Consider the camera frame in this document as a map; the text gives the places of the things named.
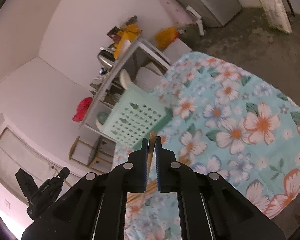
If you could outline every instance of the green plastic basket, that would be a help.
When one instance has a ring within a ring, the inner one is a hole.
[[[131,83],[112,109],[102,132],[117,142],[139,150],[142,138],[149,139],[151,131],[159,132],[172,116],[171,109]]]

